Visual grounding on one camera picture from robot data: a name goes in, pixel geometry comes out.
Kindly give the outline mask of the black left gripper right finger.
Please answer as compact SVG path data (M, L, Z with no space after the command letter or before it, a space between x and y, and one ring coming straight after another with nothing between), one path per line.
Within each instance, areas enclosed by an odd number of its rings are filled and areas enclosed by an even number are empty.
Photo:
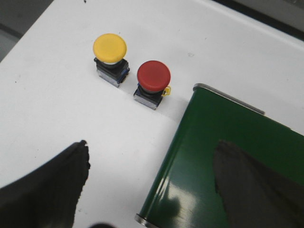
M302 228L304 187L219 141L213 154L217 193L232 228Z

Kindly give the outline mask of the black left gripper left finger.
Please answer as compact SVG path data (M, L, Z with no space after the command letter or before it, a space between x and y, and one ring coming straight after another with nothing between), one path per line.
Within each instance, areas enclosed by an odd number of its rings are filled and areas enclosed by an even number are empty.
M90 169L86 141L0 189L2 228L71 228Z

